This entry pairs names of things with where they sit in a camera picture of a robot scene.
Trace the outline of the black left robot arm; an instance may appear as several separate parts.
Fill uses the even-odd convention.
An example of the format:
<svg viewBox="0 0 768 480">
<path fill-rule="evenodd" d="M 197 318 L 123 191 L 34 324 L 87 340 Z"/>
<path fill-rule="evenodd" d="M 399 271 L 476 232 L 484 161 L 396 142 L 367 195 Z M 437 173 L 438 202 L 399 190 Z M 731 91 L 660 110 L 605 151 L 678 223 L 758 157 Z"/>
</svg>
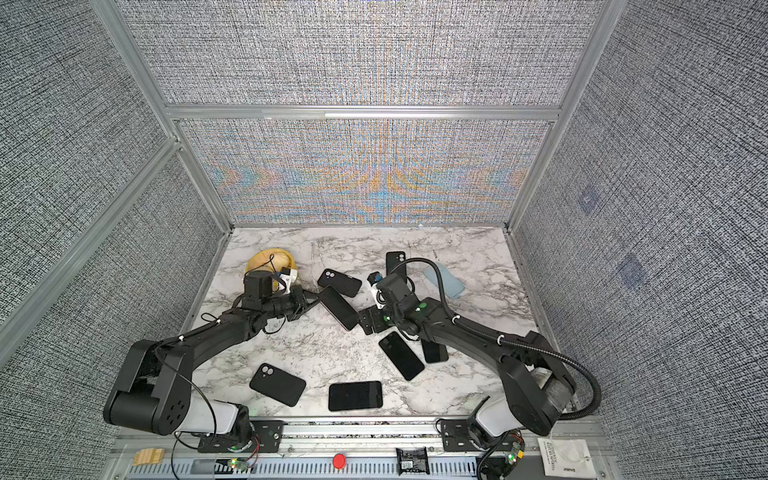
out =
<svg viewBox="0 0 768 480">
<path fill-rule="evenodd" d="M 193 372 L 257 336 L 270 320 L 293 321 L 317 303 L 317 293 L 300 287 L 253 302 L 242 294 L 231 308 L 201 327 L 164 340 L 135 342 L 105 402 L 105 422 L 162 436 L 237 431 L 239 408 L 211 400 L 193 382 Z"/>
</svg>

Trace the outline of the light blue phone case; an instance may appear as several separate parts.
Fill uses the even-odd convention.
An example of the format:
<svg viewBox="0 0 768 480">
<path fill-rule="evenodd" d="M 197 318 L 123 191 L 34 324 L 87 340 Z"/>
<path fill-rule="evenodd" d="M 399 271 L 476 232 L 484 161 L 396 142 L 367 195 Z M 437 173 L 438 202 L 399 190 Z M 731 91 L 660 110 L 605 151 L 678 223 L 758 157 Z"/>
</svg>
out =
<svg viewBox="0 0 768 480">
<path fill-rule="evenodd" d="M 440 276 L 442 278 L 443 290 L 447 298 L 457 299 L 465 291 L 465 285 L 455 275 L 453 275 L 444 265 L 436 264 Z M 438 286 L 438 278 L 435 270 L 431 266 L 427 266 L 423 271 L 426 279 Z"/>
</svg>

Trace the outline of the yellow bamboo steamer basket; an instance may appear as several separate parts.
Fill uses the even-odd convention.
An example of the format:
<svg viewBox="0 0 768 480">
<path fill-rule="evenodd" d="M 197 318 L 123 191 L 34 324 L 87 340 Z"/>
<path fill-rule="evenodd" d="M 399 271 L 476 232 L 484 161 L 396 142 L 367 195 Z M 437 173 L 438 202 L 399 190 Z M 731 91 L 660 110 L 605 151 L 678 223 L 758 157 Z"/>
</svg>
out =
<svg viewBox="0 0 768 480">
<path fill-rule="evenodd" d="M 262 250 L 252 256 L 246 265 L 246 272 L 251 271 L 267 271 L 276 275 L 277 280 L 273 281 L 274 291 L 284 289 L 289 292 L 298 278 L 294 257 L 281 248 Z"/>
</svg>

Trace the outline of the black phone right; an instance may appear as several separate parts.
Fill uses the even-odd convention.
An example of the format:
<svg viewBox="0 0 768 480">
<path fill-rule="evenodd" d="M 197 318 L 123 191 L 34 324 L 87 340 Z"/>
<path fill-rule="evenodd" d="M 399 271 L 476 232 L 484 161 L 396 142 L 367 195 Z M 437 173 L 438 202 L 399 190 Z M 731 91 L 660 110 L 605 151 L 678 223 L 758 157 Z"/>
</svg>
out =
<svg viewBox="0 0 768 480">
<path fill-rule="evenodd" d="M 449 354 L 445 345 L 422 339 L 421 347 L 427 364 L 442 363 L 449 360 Z"/>
</svg>

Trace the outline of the aluminium front rail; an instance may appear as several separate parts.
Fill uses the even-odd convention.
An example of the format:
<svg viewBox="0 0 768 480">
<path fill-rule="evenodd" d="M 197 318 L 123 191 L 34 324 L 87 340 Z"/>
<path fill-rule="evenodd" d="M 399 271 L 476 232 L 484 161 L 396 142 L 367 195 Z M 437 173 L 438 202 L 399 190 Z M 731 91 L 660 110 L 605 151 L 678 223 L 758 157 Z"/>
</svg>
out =
<svg viewBox="0 0 768 480">
<path fill-rule="evenodd" d="M 428 479 L 473 479 L 481 452 L 446 452 L 429 416 L 281 417 L 277 453 L 201 454 L 191 441 L 122 430 L 100 473 L 102 479 L 404 479 L 396 471 L 396 449 L 428 451 Z M 133 466 L 145 448 L 163 448 L 158 465 Z M 341 470 L 333 457 L 343 454 Z"/>
</svg>

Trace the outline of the black phone case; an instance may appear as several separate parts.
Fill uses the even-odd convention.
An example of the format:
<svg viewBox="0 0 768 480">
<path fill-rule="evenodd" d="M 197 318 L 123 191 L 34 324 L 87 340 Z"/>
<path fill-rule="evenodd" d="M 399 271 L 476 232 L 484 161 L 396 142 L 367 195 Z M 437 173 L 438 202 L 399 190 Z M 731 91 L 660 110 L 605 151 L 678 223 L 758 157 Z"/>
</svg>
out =
<svg viewBox="0 0 768 480">
<path fill-rule="evenodd" d="M 361 280 L 330 268 L 323 270 L 317 284 L 322 288 L 332 287 L 348 298 L 354 298 L 362 287 Z"/>
<path fill-rule="evenodd" d="M 251 390 L 288 407 L 295 407 L 306 381 L 269 363 L 262 363 L 249 382 Z"/>
<path fill-rule="evenodd" d="M 403 280 L 407 279 L 407 257 L 404 251 L 390 251 L 385 254 L 387 275 L 396 274 Z"/>
</svg>

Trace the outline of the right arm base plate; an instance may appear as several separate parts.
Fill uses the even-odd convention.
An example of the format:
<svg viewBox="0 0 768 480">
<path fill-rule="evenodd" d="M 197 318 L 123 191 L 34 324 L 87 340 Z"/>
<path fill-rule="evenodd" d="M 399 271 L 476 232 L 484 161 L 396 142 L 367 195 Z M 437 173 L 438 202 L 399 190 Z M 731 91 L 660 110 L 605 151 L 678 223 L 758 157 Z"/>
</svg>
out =
<svg viewBox="0 0 768 480">
<path fill-rule="evenodd" d="M 435 428 L 446 452 L 485 452 L 496 447 L 499 451 L 523 451 L 525 442 L 515 430 L 502 439 L 486 433 L 469 418 L 438 418 Z"/>
</svg>

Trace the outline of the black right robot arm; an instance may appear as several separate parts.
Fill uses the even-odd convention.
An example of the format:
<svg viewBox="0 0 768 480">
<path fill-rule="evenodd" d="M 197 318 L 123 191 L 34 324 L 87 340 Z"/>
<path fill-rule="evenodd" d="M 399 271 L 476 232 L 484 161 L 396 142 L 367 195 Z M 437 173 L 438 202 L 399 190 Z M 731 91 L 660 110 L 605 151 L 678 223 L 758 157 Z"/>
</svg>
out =
<svg viewBox="0 0 768 480">
<path fill-rule="evenodd" d="M 576 417 L 566 407 L 576 383 L 568 358 L 553 351 L 547 339 L 530 331 L 521 337 L 491 329 L 456 314 L 434 298 L 418 298 L 407 281 L 393 273 L 368 276 L 368 287 L 381 316 L 410 337 L 455 349 L 495 371 L 503 395 L 473 413 L 473 434 L 497 439 L 516 429 L 550 434 L 560 420 Z"/>
</svg>

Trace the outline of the purple phone black screen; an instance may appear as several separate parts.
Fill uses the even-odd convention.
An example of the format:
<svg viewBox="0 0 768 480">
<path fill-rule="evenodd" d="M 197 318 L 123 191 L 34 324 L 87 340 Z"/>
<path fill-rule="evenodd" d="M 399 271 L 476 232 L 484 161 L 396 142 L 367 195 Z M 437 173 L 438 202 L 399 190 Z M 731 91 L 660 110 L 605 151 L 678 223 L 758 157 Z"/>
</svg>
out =
<svg viewBox="0 0 768 480">
<path fill-rule="evenodd" d="M 333 287 L 324 288 L 318 298 L 346 331 L 352 331 L 358 325 L 358 312 Z"/>
</svg>

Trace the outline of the small black electronics box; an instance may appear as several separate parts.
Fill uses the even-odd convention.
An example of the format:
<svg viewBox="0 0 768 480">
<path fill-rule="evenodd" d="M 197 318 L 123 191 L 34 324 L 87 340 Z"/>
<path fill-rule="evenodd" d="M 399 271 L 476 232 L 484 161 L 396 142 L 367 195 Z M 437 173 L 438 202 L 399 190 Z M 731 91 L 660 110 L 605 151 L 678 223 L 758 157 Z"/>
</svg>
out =
<svg viewBox="0 0 768 480">
<path fill-rule="evenodd" d="M 398 475 L 430 475 L 428 451 L 426 447 L 417 449 L 396 449 L 396 471 Z"/>
</svg>

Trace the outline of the red emergency button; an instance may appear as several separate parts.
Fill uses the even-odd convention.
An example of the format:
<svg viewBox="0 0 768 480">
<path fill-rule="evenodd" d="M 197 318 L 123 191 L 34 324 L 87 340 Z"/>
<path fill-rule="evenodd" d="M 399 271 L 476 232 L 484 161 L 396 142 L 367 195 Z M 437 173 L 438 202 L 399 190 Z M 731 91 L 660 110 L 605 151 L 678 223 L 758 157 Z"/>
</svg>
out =
<svg viewBox="0 0 768 480">
<path fill-rule="evenodd" d="M 336 454 L 333 457 L 332 465 L 336 470 L 343 469 L 347 464 L 346 457 L 343 454 Z"/>
</svg>

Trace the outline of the black phone middle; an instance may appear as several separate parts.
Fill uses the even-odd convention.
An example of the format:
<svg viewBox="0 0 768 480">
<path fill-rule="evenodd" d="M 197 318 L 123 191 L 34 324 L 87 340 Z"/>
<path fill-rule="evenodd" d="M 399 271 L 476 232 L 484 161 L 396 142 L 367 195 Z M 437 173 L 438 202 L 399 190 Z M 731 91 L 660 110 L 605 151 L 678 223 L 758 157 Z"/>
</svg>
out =
<svg viewBox="0 0 768 480">
<path fill-rule="evenodd" d="M 412 381 L 424 370 L 423 362 L 399 333 L 391 332 L 378 345 L 406 381 Z"/>
</svg>

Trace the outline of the wooden clips stack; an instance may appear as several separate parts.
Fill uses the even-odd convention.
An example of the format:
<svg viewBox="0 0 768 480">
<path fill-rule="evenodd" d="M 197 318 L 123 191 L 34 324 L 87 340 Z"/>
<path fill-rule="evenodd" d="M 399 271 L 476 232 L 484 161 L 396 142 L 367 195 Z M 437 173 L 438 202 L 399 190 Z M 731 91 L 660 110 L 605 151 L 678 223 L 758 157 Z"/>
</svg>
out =
<svg viewBox="0 0 768 480">
<path fill-rule="evenodd" d="M 132 460 L 133 466 L 158 465 L 164 460 L 166 450 L 163 448 L 145 448 L 138 451 Z"/>
</svg>

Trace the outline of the black phone front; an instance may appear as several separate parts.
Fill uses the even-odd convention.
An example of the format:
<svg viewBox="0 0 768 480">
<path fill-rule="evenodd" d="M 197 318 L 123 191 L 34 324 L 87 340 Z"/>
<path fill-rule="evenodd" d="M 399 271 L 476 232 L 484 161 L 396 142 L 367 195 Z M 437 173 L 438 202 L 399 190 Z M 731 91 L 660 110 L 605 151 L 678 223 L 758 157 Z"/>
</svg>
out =
<svg viewBox="0 0 768 480">
<path fill-rule="evenodd" d="M 331 412 L 378 409 L 382 406 L 380 381 L 335 383 L 329 387 L 328 409 Z"/>
</svg>

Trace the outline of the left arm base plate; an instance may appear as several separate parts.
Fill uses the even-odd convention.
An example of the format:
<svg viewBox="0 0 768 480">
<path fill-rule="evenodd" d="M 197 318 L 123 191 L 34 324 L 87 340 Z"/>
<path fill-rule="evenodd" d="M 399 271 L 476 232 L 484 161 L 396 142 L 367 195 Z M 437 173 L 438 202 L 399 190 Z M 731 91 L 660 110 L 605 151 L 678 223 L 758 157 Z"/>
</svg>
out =
<svg viewBox="0 0 768 480">
<path fill-rule="evenodd" d="M 201 437 L 196 450 L 199 453 L 277 453 L 284 426 L 281 420 L 251 421 L 248 428 L 245 424 L 236 424 L 227 434 Z"/>
</svg>

